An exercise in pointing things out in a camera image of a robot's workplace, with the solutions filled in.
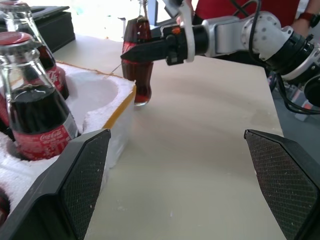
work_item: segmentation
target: styrofoam box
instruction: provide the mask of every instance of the styrofoam box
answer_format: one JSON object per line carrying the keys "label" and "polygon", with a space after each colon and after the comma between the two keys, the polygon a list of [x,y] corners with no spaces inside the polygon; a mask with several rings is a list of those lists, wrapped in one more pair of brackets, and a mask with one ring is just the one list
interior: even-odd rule
{"label": "styrofoam box", "polygon": [[[101,189],[109,168],[116,165],[129,138],[136,87],[134,82],[95,70],[58,63],[66,72],[69,97],[66,100],[80,133],[111,129]],[[39,161],[18,158],[14,143],[0,132],[0,188],[10,200],[10,212],[32,186],[37,177],[59,156]]]}

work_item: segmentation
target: red shirt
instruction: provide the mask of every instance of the red shirt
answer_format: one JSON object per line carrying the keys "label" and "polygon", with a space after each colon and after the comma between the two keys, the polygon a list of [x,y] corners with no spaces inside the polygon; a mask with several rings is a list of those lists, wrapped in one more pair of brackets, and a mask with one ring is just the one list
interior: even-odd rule
{"label": "red shirt", "polygon": [[[242,6],[247,0],[236,0]],[[290,26],[296,17],[300,0],[262,0],[261,11],[274,14],[281,22],[282,27]],[[248,14],[253,14],[256,3],[245,8]],[[223,16],[232,16],[237,9],[229,0],[199,0],[195,13],[202,19],[213,19]]]}

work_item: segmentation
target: table surface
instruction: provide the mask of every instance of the table surface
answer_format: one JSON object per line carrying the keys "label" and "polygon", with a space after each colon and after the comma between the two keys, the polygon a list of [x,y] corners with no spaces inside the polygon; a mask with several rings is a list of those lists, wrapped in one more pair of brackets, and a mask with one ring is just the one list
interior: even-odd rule
{"label": "table surface", "polygon": [[[54,55],[110,73],[121,49],[78,35]],[[244,140],[246,129],[282,135],[264,70],[201,56],[171,67],[157,61],[151,86],[85,239],[285,240]]]}

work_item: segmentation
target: person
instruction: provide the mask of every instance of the person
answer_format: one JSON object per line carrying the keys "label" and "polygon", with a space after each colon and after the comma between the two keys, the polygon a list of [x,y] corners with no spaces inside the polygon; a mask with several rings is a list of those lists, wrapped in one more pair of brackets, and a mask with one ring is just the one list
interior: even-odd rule
{"label": "person", "polygon": [[[192,0],[185,1],[191,8],[191,14],[194,15],[194,25],[201,24],[205,19],[232,16],[237,11],[237,8],[229,0],[199,0],[195,11],[192,6]],[[248,0],[236,0],[236,3],[239,6],[242,6],[247,1]],[[295,20],[299,2],[300,0],[261,0],[261,11],[274,14],[280,20],[282,27],[292,26],[296,33],[307,37],[310,30],[310,22],[303,18]],[[245,11],[248,14],[253,14],[255,10],[255,3],[252,3],[245,8]],[[319,14],[320,0],[309,0],[305,12]],[[245,16],[241,13],[238,17],[244,18]],[[180,17],[178,17],[176,21],[180,24]],[[232,62],[261,66],[251,59],[248,52],[245,51],[239,51],[230,55],[219,56],[217,58]]]}

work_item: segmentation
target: coca-cola bottle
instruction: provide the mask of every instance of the coca-cola bottle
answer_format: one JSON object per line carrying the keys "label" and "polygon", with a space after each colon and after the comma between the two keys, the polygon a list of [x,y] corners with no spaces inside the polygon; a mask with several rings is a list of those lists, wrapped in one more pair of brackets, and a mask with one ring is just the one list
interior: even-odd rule
{"label": "coca-cola bottle", "polygon": [[42,38],[32,18],[32,12],[28,4],[22,1],[2,1],[0,11],[4,14],[6,28],[11,32],[23,32],[30,34],[36,41],[41,43],[38,47],[40,61],[64,99],[69,96],[65,71],[56,65],[52,52]]}
{"label": "coca-cola bottle", "polygon": [[[122,53],[125,53],[137,44],[143,44],[151,40],[151,30],[146,9],[147,0],[139,0],[139,2],[139,17],[129,20],[127,23]],[[123,76],[130,81],[135,81],[136,95],[134,104],[136,106],[147,104],[152,94],[150,79],[154,63],[137,63],[123,59],[121,65]]]}
{"label": "coca-cola bottle", "polygon": [[[32,161],[61,154],[78,136],[65,100],[39,60],[40,45],[24,32],[0,33],[0,73],[9,125],[18,152]],[[16,72],[21,75],[18,80],[12,75]]]}
{"label": "coca-cola bottle", "polygon": [[10,202],[5,191],[0,188],[0,227],[5,223],[10,213]]}

